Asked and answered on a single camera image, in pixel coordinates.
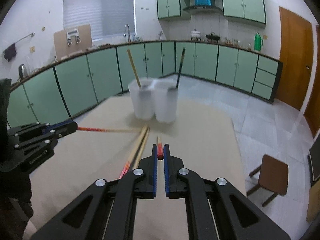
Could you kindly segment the dark hanging towel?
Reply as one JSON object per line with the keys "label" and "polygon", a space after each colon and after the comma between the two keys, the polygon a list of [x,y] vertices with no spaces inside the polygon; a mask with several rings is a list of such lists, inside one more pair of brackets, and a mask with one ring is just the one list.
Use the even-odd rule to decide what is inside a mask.
{"label": "dark hanging towel", "polygon": [[12,59],[15,58],[16,52],[16,44],[11,44],[5,51],[4,51],[4,58],[10,62]]}

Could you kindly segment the range hood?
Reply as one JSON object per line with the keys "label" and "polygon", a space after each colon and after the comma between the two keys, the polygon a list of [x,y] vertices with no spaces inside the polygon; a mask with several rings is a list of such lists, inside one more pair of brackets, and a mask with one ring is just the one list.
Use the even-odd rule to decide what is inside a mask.
{"label": "range hood", "polygon": [[223,15],[222,0],[183,0],[182,10],[188,14],[213,13]]}

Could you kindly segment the green lower cabinets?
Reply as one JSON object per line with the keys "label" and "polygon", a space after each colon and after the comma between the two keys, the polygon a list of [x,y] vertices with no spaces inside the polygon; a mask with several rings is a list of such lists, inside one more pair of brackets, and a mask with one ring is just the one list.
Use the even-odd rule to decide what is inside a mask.
{"label": "green lower cabinets", "polygon": [[75,117],[114,95],[135,79],[177,74],[182,49],[182,75],[215,82],[273,102],[283,64],[266,55],[206,42],[139,42],[108,46],[51,64],[11,88],[7,123],[55,124]]}

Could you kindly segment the wooden door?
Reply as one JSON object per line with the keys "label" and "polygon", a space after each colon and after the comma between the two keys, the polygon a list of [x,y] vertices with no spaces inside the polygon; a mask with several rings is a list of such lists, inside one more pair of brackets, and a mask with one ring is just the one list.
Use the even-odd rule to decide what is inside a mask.
{"label": "wooden door", "polygon": [[313,64],[312,24],[283,7],[279,8],[281,23],[280,61],[283,69],[276,98],[301,110]]}
{"label": "wooden door", "polygon": [[308,105],[304,112],[304,117],[308,123],[311,130],[313,138],[316,137],[319,132],[319,25],[316,26],[317,33],[317,64],[315,79],[313,82],[313,87],[308,101]]}

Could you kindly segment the wall towel rail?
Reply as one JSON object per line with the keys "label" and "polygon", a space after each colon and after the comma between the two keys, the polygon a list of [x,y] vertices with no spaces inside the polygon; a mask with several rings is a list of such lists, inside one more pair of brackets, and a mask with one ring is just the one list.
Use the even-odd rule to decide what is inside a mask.
{"label": "wall towel rail", "polygon": [[32,33],[26,35],[25,37],[20,38],[19,40],[17,40],[16,42],[14,42],[14,44],[16,44],[16,43],[18,43],[18,42],[20,42],[20,41],[22,41],[22,40],[24,40],[24,39],[26,39],[26,38],[28,38],[28,37],[34,37],[34,36],[35,36],[35,32],[32,32]]}

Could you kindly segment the brown board with holder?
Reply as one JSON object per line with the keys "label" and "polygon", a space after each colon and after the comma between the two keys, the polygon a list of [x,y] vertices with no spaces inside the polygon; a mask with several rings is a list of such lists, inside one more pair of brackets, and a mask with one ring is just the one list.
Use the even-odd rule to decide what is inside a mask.
{"label": "brown board with holder", "polygon": [[92,46],[91,26],[89,24],[54,33],[54,47],[58,61],[77,53],[83,53]]}

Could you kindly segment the black oven appliance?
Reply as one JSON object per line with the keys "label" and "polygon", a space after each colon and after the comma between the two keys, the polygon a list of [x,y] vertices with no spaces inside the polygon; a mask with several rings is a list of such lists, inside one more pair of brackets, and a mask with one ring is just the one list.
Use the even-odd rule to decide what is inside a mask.
{"label": "black oven appliance", "polygon": [[313,186],[320,176],[320,138],[317,137],[308,153],[310,166],[310,184]]}

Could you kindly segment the red patterned chopstick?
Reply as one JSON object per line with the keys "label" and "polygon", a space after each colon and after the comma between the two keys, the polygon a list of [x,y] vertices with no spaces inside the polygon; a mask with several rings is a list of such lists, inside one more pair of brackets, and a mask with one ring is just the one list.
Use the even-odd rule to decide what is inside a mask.
{"label": "red patterned chopstick", "polygon": [[128,157],[128,159],[127,159],[127,161],[121,171],[121,174],[119,177],[120,179],[129,171],[130,166],[131,166],[131,164],[132,164],[132,162],[133,162],[133,160],[134,160],[134,158],[140,148],[140,145],[145,137],[147,130],[148,130],[148,125],[144,125],[141,132],[140,132],[140,135],[137,138],[135,145],[134,145],[134,147],[133,147],[133,149],[132,149],[132,151],[131,151],[131,153],[130,153],[130,155],[129,155],[129,157]]}
{"label": "red patterned chopstick", "polygon": [[84,132],[106,132],[106,133],[138,133],[141,129],[128,129],[128,128],[90,128],[90,127],[77,127],[78,131]]}

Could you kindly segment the steel electric kettle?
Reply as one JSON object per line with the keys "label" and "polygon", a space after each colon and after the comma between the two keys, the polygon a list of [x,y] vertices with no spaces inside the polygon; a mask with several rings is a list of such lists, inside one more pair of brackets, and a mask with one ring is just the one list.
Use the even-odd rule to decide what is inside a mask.
{"label": "steel electric kettle", "polygon": [[24,64],[19,65],[18,75],[19,75],[20,80],[23,80],[28,77],[28,75],[29,75],[28,68]]}

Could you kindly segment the white twin utensil holder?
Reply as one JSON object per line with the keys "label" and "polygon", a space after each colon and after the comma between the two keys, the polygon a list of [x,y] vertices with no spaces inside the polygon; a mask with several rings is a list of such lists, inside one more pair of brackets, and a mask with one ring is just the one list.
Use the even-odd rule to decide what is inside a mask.
{"label": "white twin utensil holder", "polygon": [[128,85],[135,117],[170,124],[176,120],[178,88],[172,79],[143,77]]}

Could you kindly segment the kitchen faucet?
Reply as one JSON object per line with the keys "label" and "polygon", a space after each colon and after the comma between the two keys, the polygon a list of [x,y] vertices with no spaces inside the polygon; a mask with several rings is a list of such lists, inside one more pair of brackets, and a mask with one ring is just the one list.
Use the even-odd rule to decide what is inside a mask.
{"label": "kitchen faucet", "polygon": [[131,43],[130,26],[125,24],[124,37],[128,43]]}

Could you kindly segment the black wok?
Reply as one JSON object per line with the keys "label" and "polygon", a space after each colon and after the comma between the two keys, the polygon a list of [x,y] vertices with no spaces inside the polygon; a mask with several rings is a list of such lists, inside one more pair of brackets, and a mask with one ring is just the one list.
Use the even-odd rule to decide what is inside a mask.
{"label": "black wok", "polygon": [[221,37],[216,35],[215,33],[206,34],[206,39],[209,43],[218,43],[220,38]]}

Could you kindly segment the green thermos jug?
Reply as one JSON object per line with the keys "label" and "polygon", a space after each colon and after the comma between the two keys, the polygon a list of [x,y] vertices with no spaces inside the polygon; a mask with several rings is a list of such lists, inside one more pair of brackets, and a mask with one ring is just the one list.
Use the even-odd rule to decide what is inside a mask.
{"label": "green thermos jug", "polygon": [[254,50],[260,53],[263,44],[264,44],[264,41],[262,36],[259,33],[256,33],[254,36]]}

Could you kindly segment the white cooking pot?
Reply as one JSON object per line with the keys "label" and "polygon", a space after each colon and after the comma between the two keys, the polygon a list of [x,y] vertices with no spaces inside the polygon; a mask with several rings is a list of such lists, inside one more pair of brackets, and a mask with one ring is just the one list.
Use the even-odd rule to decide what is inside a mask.
{"label": "white cooking pot", "polygon": [[190,38],[192,41],[201,41],[201,34],[196,29],[192,30],[190,33]]}

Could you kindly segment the red striped wooden chopstick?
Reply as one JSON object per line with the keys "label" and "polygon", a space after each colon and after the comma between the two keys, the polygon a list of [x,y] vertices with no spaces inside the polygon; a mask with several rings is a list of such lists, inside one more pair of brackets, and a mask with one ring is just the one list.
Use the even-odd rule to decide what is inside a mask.
{"label": "red striped wooden chopstick", "polygon": [[163,153],[163,145],[161,141],[161,137],[157,137],[157,159],[163,160],[164,159],[164,153]]}

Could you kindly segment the window blinds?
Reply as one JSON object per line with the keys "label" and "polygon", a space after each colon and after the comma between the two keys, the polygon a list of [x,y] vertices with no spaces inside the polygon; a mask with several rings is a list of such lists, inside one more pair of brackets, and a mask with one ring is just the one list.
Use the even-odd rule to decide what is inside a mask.
{"label": "window blinds", "polygon": [[92,40],[136,32],[135,0],[63,0],[65,29],[89,24]]}

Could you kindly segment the brown wooden stool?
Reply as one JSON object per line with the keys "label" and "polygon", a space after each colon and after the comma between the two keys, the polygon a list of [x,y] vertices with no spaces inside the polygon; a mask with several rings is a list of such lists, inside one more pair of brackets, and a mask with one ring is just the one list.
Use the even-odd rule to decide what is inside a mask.
{"label": "brown wooden stool", "polygon": [[259,173],[257,185],[248,190],[246,194],[250,196],[260,188],[272,192],[272,195],[261,204],[262,207],[266,207],[277,196],[285,196],[287,194],[289,166],[286,163],[265,154],[261,164],[249,174],[249,177],[252,178],[257,173]]}

